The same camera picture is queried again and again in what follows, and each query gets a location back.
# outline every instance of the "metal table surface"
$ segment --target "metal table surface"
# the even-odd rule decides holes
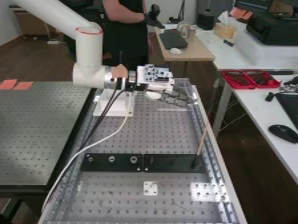
[[[0,191],[47,186],[89,92],[71,82],[0,91]]]
[[[121,132],[87,153],[193,154],[206,114],[186,79],[177,87],[198,101],[186,108],[136,96],[135,116]],[[73,147],[91,130],[92,110]],[[91,142],[109,135],[124,118],[107,117]],[[246,219],[209,127],[201,173],[81,172],[81,155],[69,169],[43,213],[40,224],[241,223]],[[144,195],[144,181],[159,183],[159,196]]]

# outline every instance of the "wall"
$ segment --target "wall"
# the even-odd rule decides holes
[[[185,1],[185,18],[184,21],[194,23],[196,21],[196,2],[197,0]],[[159,17],[163,23],[167,23],[169,17],[178,17],[182,0],[147,0],[148,10],[152,4],[157,4],[161,7],[161,15]]]
[[[198,12],[204,13],[208,8],[208,0],[198,0]],[[230,11],[234,5],[234,0],[212,0],[210,1],[210,13],[216,18],[224,11]]]
[[[0,46],[22,34],[10,3],[10,0],[0,0]]]

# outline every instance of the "red box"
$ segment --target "red box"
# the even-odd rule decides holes
[[[244,73],[256,83],[256,87],[265,88],[280,88],[281,83],[273,78],[273,76],[261,70],[245,70]]]
[[[221,75],[234,89],[256,89],[256,82],[238,70],[225,70]]]

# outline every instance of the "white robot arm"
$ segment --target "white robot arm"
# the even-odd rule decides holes
[[[75,85],[104,89],[111,86],[109,71],[103,66],[103,29],[85,20],[59,0],[14,0],[45,23],[76,40],[77,62],[73,68]]]

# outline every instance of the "white box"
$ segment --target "white box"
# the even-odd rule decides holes
[[[265,45],[248,31],[238,31],[236,48],[257,66],[298,68],[298,47]]]

